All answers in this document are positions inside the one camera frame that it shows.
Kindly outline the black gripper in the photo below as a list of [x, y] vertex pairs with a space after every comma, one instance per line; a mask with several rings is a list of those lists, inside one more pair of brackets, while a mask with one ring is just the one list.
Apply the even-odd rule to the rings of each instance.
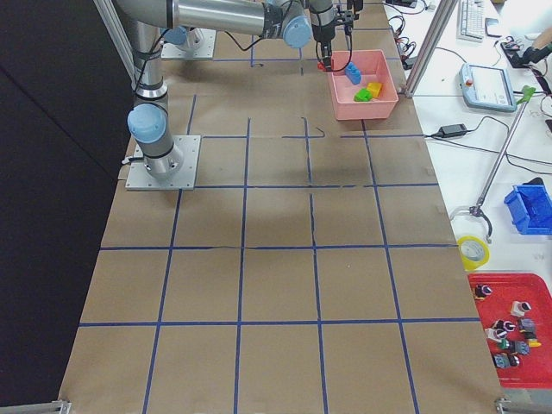
[[331, 42], [336, 37], [334, 26], [313, 26], [313, 38], [317, 43], [317, 58], [326, 71], [332, 70]]

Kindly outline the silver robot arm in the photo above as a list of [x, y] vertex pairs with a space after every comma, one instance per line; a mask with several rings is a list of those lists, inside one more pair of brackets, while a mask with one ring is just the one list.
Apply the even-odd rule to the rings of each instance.
[[163, 37], [166, 42], [173, 44], [181, 50], [198, 49], [204, 42], [204, 35], [201, 29], [184, 26], [168, 28]]
[[133, 67], [132, 191], [344, 184], [331, 1], [115, 1]]

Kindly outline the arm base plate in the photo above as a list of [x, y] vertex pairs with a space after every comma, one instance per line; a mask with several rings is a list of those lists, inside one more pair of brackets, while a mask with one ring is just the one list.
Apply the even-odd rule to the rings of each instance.
[[196, 184], [200, 135], [174, 135], [172, 152], [153, 159], [139, 145], [129, 163], [126, 189], [129, 191], [191, 191]]
[[163, 60], [212, 60], [216, 30], [185, 27], [171, 29], [161, 52]]

